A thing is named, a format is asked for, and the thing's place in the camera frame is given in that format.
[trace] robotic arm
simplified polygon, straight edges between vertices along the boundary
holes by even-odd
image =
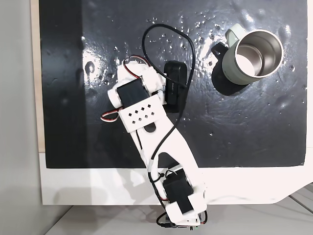
[[[127,132],[131,134],[147,167],[155,193],[169,217],[170,223],[160,225],[173,228],[198,226],[202,219],[200,215],[207,207],[205,185],[187,142],[176,129],[178,122],[173,125],[163,107],[168,105],[167,101],[171,103],[173,97],[186,97],[179,95],[177,85],[180,82],[177,71],[186,65],[168,62],[172,69],[166,76],[158,69],[157,72],[155,66],[150,66],[145,58],[132,57],[142,60],[144,64],[130,61],[126,65],[124,60],[117,68],[117,84],[108,91],[109,99]],[[111,113],[104,113],[102,120],[108,121],[106,116]],[[148,130],[147,127],[151,126],[153,130]],[[158,172],[160,153],[167,153],[178,164],[165,170],[165,173]]]

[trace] water droplet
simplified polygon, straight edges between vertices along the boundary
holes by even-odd
[[[181,43],[181,44],[180,44],[180,48],[181,48],[181,49],[183,49],[183,50],[187,50],[186,45],[185,45],[185,44],[183,44],[183,43]]]
[[[199,37],[198,41],[199,41],[199,43],[204,44],[204,37]]]

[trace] stainless steel mug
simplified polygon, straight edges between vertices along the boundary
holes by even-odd
[[[268,77],[283,61],[283,45],[269,31],[257,29],[246,33],[235,24],[225,35],[229,50],[222,61],[223,72],[235,84],[246,85]]]

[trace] black cable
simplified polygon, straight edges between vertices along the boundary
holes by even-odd
[[[185,38],[190,47],[191,47],[191,52],[192,52],[192,65],[191,65],[191,70],[190,70],[190,73],[189,73],[189,77],[188,77],[188,81],[187,81],[187,85],[185,84],[182,84],[182,83],[179,83],[177,81],[174,81],[172,80],[171,78],[167,77],[164,73],[162,73],[158,67],[156,67],[152,61],[150,60],[148,54],[147,54],[147,51],[146,51],[146,47],[145,47],[145,40],[146,40],[146,36],[147,34],[150,32],[150,30],[152,30],[153,28],[157,28],[157,27],[162,27],[162,28],[166,28],[166,29],[169,29],[177,34],[179,34],[181,37]],[[185,88],[183,90],[183,93],[182,93],[182,100],[184,100],[184,102],[181,104],[181,107],[180,107],[180,110],[179,110],[179,116],[177,118],[177,121],[175,122],[174,126],[170,129],[170,131],[163,137],[163,139],[160,141],[160,143],[158,144],[158,146],[156,147],[155,151],[153,152],[152,156],[151,156],[151,160],[153,160],[158,152],[158,150],[161,148],[162,144],[166,141],[166,139],[171,135],[171,133],[176,129],[176,127],[178,126],[178,124],[180,123],[180,120],[182,118],[182,115],[183,115],[183,111],[185,109],[185,106],[186,106],[186,102],[187,102],[187,96],[188,96],[188,92],[189,92],[189,88],[190,88],[190,85],[191,85],[191,81],[192,81],[192,77],[193,77],[193,74],[194,74],[194,71],[195,71],[195,66],[196,66],[196,50],[195,50],[195,47],[194,47],[194,44],[192,42],[192,40],[184,33],[180,32],[179,30],[169,26],[169,25],[166,25],[166,24],[155,24],[155,25],[152,25],[150,26],[149,28],[146,29],[146,31],[144,32],[143,36],[142,36],[142,50],[143,50],[143,54],[144,56],[146,57],[146,59],[148,60],[148,62],[150,63],[150,65],[159,73],[161,74],[163,77],[165,77],[166,79],[168,80],[171,80],[173,83],[176,83],[176,84],[179,84],[179,86]],[[151,177],[151,173],[148,172],[148,177],[149,177],[149,180],[155,190],[155,193],[156,193],[156,196],[159,200],[159,202],[161,203],[161,205],[163,206],[163,208],[165,209],[165,205],[160,197],[160,194],[156,188],[156,185],[155,183],[153,182],[153,179]],[[165,227],[165,228],[177,228],[178,226],[175,225],[175,224],[172,224],[172,223],[166,223],[166,224],[161,224],[159,222],[159,220],[164,216],[166,215],[166,212],[163,213],[162,215],[160,215],[157,220],[156,220],[156,223],[162,227]]]
[[[174,173],[174,174],[176,174],[177,175],[177,173],[176,172],[174,172],[174,171],[172,171],[172,170],[167,170],[166,172],[165,172],[165,178],[167,178],[167,173],[168,172],[172,172],[172,173]]]
[[[160,223],[160,219],[162,219],[165,215],[166,215],[166,212],[164,212],[162,215],[160,215],[156,219],[156,224],[158,224],[159,226],[161,226],[163,228],[178,228],[178,225],[173,224],[171,221],[169,223]]]
[[[206,224],[207,223],[207,212],[204,211],[204,215],[205,215],[205,218],[204,218],[204,221],[202,222],[202,224]]]
[[[181,87],[183,88],[187,88],[187,86],[185,84],[182,84],[180,82],[177,82],[177,81],[174,81],[172,80],[171,78],[169,78],[168,76],[166,76],[164,73],[161,72],[161,70],[155,66],[152,61],[150,60],[148,54],[147,54],[147,51],[146,51],[146,47],[145,47],[145,41],[146,41],[146,36],[147,34],[150,32],[150,30],[154,29],[154,28],[157,28],[157,27],[162,27],[162,28],[167,28],[177,34],[179,34],[181,37],[185,38],[188,40],[189,44],[191,45],[191,48],[193,48],[193,50],[195,49],[194,45],[193,45],[193,42],[192,40],[184,33],[180,32],[179,30],[169,26],[169,25],[166,25],[166,24],[163,24],[163,23],[157,23],[157,24],[154,24],[152,26],[150,26],[144,33],[143,33],[143,36],[142,36],[142,50],[143,50],[143,54],[144,56],[146,57],[146,59],[148,60],[148,62],[150,63],[150,65],[159,73],[161,74],[163,77],[165,77],[166,79],[172,81],[173,83],[176,83],[176,84],[179,84]]]
[[[188,95],[188,92],[189,92],[189,88],[190,88],[190,85],[191,85],[191,81],[192,81],[192,77],[193,77],[193,74],[194,74],[194,71],[195,71],[195,66],[196,66],[196,50],[195,50],[195,47],[194,47],[194,44],[192,42],[192,40],[184,33],[180,32],[179,30],[169,26],[169,25],[166,25],[166,24],[163,24],[163,23],[158,23],[158,24],[155,24],[155,25],[152,25],[150,26],[148,29],[146,29],[146,31],[144,32],[143,36],[142,36],[142,50],[143,50],[143,54],[145,55],[146,59],[148,60],[148,62],[150,63],[150,65],[158,72],[160,73],[162,76],[164,76],[166,79],[169,79],[171,80],[170,78],[166,77],[164,75],[164,73],[162,73],[153,63],[152,61],[150,60],[149,56],[147,55],[147,52],[146,52],[146,48],[145,48],[145,39],[146,39],[146,36],[147,34],[149,33],[149,31],[153,28],[156,28],[156,27],[163,27],[163,28],[167,28],[177,34],[179,34],[180,36],[182,36],[183,38],[187,39],[190,47],[191,47],[191,52],[192,52],[192,65],[191,65],[191,70],[190,70],[190,73],[189,73],[189,77],[188,77],[188,82],[187,82],[187,86],[183,85],[183,84],[180,84],[180,86],[182,87],[185,87],[186,89],[183,90],[184,92],[182,93],[183,95],[183,99],[184,102],[182,103],[182,107],[179,111],[179,117],[177,118],[177,121],[175,122],[174,126],[171,128],[171,130],[164,136],[164,138],[161,140],[161,142],[158,144],[158,146],[156,147],[155,151],[153,152],[152,156],[151,156],[151,160],[153,160],[158,152],[158,150],[160,149],[160,147],[162,146],[162,144],[165,142],[165,140],[170,136],[170,134],[175,130],[175,128],[178,126],[178,124],[180,123],[180,120],[182,118],[182,115],[183,115],[183,111],[185,109],[185,106],[186,106],[186,102],[187,102],[187,95]]]

